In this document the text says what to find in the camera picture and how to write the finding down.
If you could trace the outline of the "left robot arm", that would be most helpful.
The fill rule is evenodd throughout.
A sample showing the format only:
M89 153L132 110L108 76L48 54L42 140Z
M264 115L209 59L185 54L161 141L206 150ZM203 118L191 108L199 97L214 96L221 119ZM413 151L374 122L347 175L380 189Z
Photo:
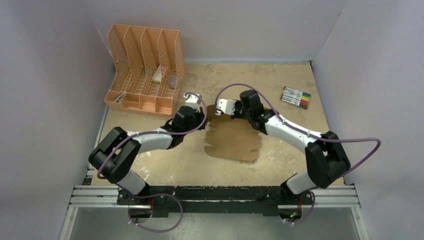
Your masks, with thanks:
M184 136L206 127L201 106L182 106L175 116L152 131L130 132L114 127L88 157L88 162L112 184L127 190L138 205L149 199L149 184L131 167L138 154L153 150L169 150L179 145Z

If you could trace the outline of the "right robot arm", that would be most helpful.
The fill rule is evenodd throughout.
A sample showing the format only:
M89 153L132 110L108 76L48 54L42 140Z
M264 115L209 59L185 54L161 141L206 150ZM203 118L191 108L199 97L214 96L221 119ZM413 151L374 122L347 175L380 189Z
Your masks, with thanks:
M306 172L296 174L282 184L280 196L284 202L292 204L302 192L315 187L327 188L351 168L335 133L309 131L288 121L265 108L254 90L246 90L239 97L239 100L221 99L217 107L231 118L245 119L253 129L283 140L305 155Z

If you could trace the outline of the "brown cardboard box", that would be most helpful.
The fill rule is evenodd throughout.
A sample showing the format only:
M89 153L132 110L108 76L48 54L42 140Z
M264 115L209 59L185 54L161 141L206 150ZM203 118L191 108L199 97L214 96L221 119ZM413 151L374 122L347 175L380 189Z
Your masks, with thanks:
M213 105L207 106L207 125L204 152L211 157L254 162L259 157L262 137L245 119L216 115Z

